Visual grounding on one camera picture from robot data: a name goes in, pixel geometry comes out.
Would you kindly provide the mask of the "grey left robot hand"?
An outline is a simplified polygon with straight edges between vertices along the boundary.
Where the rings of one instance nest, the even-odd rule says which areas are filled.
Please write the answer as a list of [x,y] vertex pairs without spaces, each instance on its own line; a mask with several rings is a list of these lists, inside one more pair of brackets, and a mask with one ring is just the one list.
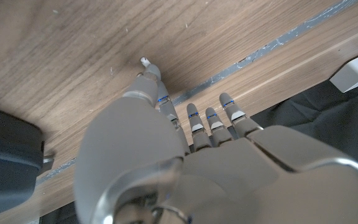
[[189,146],[158,67],[90,122],[76,158],[80,223],[358,223],[358,162],[223,93],[234,133],[187,107]]

